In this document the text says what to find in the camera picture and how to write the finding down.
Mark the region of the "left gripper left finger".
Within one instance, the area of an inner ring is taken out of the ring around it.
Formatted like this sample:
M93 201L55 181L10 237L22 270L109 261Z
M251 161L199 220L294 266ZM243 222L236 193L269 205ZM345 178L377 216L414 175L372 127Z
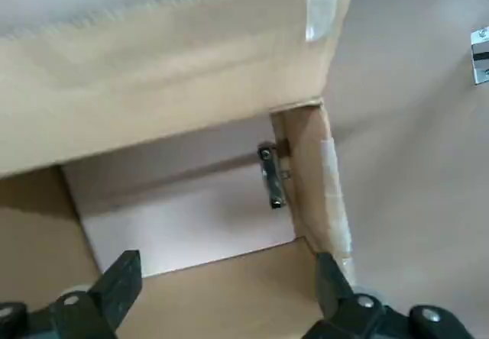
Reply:
M116 338L142 290L141 254L124 251L88 288L30 312L23 302L1 304L2 338Z

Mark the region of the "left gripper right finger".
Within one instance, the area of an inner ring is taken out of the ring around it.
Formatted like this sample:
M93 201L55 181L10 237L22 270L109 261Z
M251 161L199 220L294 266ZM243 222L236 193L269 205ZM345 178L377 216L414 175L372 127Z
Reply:
M367 293L356 293L334 257L316 254L316 294L322 318L304 338L473 338L458 317L434 305L404 315Z

